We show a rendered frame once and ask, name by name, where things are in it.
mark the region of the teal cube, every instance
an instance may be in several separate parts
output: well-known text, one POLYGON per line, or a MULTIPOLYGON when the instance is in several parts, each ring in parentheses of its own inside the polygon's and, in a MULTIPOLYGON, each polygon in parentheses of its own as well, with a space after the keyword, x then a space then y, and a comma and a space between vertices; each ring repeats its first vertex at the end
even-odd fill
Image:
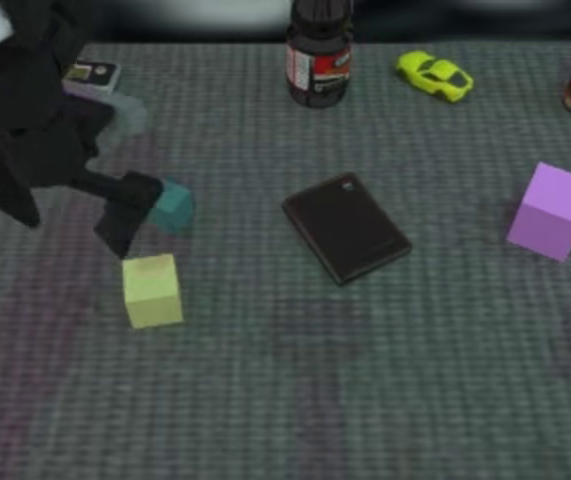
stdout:
POLYGON ((189 189, 170 180, 163 180, 163 187, 148 220, 164 232, 178 234, 194 217, 194 198, 189 189))

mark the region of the car window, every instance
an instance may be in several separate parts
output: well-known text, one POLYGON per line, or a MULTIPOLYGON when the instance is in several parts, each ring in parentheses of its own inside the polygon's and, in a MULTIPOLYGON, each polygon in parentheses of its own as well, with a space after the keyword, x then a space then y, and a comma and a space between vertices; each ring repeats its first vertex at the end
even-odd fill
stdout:
POLYGON ((467 79, 461 72, 454 73, 448 80, 449 83, 454 85, 455 87, 462 88, 467 85, 467 79))
POLYGON ((428 68, 431 68, 432 65, 434 65, 434 62, 436 61, 435 58, 431 59, 431 60, 425 60, 423 63, 421 63, 421 66, 418 67, 419 70, 427 70, 428 68))
POLYGON ((434 82, 442 82, 440 78, 434 75, 432 72, 427 72, 423 74, 423 78, 427 78, 428 80, 433 80, 434 82))

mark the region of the toy car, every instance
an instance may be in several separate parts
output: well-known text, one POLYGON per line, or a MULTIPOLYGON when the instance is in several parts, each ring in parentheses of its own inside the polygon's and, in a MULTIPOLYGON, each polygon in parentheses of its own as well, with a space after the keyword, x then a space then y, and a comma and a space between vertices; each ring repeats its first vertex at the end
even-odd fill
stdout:
POLYGON ((474 79, 452 62, 421 50, 401 55, 396 72, 416 88, 451 103, 461 100, 474 87, 474 79))

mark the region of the cube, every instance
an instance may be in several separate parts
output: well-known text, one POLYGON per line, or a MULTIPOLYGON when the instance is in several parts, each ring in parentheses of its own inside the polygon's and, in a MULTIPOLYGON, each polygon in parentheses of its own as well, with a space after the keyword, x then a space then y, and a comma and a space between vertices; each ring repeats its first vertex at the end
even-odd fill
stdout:
POLYGON ((172 254, 123 261, 125 306, 134 328, 183 321, 180 285, 172 254))
POLYGON ((507 240, 559 262, 571 252, 571 172, 539 163, 507 240))
POLYGON ((163 180, 163 193, 149 214, 148 221, 166 233, 177 234, 192 221, 194 200, 191 192, 170 180, 163 180))

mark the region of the yellow-green block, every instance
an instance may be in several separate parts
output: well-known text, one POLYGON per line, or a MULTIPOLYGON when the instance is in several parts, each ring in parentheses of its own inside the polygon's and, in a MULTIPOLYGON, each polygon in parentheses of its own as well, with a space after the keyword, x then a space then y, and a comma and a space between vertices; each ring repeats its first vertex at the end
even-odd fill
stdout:
POLYGON ((134 328, 181 323, 183 309, 174 255, 123 261, 125 306, 134 328))

